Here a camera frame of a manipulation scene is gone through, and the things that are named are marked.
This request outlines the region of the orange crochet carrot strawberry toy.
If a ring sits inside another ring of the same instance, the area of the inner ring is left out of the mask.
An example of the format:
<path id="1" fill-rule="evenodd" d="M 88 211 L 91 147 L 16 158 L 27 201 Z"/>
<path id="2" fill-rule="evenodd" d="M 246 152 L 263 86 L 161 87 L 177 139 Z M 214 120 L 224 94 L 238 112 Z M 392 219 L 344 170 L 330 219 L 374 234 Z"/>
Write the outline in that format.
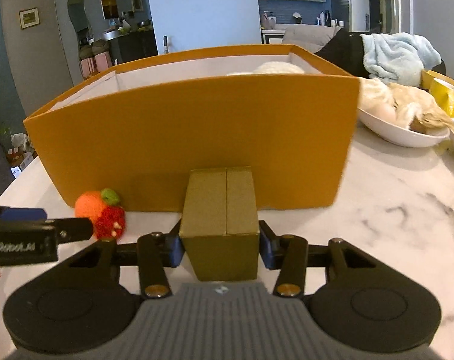
<path id="1" fill-rule="evenodd" d="M 113 189 L 88 191 L 81 194 L 74 205 L 77 218 L 88 218 L 97 239 L 120 239 L 126 229 L 126 214 L 120 205 L 120 195 Z"/>

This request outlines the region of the gold cardboard box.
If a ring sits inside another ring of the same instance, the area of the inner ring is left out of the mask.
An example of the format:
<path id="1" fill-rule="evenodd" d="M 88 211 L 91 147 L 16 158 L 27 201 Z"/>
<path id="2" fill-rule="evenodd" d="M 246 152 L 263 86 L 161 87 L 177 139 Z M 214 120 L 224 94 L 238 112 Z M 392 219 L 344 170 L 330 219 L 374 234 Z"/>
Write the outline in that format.
<path id="1" fill-rule="evenodd" d="M 254 281 L 259 223 L 251 168 L 192 171 L 179 234 L 199 281 Z"/>

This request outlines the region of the large orange cardboard box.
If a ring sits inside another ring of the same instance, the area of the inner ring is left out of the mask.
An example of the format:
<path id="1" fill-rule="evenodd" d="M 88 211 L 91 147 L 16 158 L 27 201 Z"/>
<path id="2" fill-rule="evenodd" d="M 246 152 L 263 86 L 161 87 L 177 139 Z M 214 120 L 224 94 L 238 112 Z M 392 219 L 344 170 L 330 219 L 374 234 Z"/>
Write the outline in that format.
<path id="1" fill-rule="evenodd" d="M 269 61 L 305 74 L 228 76 Z M 179 212 L 190 172 L 246 166 L 259 209 L 307 209 L 335 200 L 359 90 L 295 45 L 211 47 L 114 66 L 24 125 L 68 205 L 109 187 L 129 211 Z"/>

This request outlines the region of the white bowl with buns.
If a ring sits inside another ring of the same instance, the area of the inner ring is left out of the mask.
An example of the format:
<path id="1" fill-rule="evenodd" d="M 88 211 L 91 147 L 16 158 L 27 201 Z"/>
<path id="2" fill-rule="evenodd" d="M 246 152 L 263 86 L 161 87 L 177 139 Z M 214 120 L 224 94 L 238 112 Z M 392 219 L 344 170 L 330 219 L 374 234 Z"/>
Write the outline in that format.
<path id="1" fill-rule="evenodd" d="M 449 138 L 452 119 L 426 91 L 381 80 L 360 79 L 358 117 L 385 141 L 428 148 Z"/>

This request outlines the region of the white crochet bunny doll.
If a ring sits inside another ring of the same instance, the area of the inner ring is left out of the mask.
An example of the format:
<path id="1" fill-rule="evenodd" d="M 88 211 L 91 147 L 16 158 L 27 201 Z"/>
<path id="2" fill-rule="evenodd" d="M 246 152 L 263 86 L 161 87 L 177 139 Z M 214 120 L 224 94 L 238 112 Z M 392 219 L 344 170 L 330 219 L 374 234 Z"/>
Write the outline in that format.
<path id="1" fill-rule="evenodd" d="M 304 69 L 293 63 L 269 61 L 262 63 L 251 72 L 231 72 L 228 76 L 244 76 L 244 75 L 275 75 L 275 74 L 305 74 Z"/>

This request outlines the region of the small framed picture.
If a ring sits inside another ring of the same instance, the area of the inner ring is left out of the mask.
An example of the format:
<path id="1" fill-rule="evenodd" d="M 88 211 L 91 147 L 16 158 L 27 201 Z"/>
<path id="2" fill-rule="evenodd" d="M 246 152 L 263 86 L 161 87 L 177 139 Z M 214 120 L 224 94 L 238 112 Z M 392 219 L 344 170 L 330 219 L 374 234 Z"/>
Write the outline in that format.
<path id="1" fill-rule="evenodd" d="M 34 27 L 41 23 L 38 8 L 31 8 L 19 12 L 19 23 L 22 30 Z"/>

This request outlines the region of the black garment on sofa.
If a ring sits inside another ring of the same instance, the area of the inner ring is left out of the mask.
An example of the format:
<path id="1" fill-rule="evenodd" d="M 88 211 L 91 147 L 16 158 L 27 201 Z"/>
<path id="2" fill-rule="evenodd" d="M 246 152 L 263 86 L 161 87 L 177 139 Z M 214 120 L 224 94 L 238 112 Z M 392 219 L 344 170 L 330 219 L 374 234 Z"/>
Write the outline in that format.
<path id="1" fill-rule="evenodd" d="M 362 33 L 350 33 L 345 29 L 338 33 L 315 55 L 329 61 L 355 77 L 369 78 L 364 66 Z"/>

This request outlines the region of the grey sofa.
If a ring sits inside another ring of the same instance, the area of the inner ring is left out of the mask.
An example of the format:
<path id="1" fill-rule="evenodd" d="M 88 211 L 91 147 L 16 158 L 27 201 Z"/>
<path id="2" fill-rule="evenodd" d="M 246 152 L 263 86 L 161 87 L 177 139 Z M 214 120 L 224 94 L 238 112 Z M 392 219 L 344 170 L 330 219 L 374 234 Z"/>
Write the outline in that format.
<path id="1" fill-rule="evenodd" d="M 294 24 L 286 28 L 283 44 L 297 45 L 315 54 L 342 29 L 342 27 Z"/>

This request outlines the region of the yellow cup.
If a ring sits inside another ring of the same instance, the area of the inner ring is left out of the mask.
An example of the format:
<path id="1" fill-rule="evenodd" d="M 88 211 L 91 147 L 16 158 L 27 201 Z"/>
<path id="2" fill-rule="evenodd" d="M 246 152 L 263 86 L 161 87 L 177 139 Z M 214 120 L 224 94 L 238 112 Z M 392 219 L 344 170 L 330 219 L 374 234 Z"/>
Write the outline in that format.
<path id="1" fill-rule="evenodd" d="M 454 117 L 454 85 L 440 78 L 434 78 L 429 93 L 448 116 Z"/>

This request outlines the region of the light blue blanket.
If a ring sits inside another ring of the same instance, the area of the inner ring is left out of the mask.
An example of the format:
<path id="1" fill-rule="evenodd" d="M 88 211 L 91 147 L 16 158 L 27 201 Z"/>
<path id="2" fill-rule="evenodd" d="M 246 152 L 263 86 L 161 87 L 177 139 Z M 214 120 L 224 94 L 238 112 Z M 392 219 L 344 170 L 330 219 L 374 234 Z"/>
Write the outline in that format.
<path id="1" fill-rule="evenodd" d="M 361 34 L 363 66 L 370 79 L 418 87 L 422 72 L 441 65 L 440 53 L 424 36 L 409 33 Z"/>

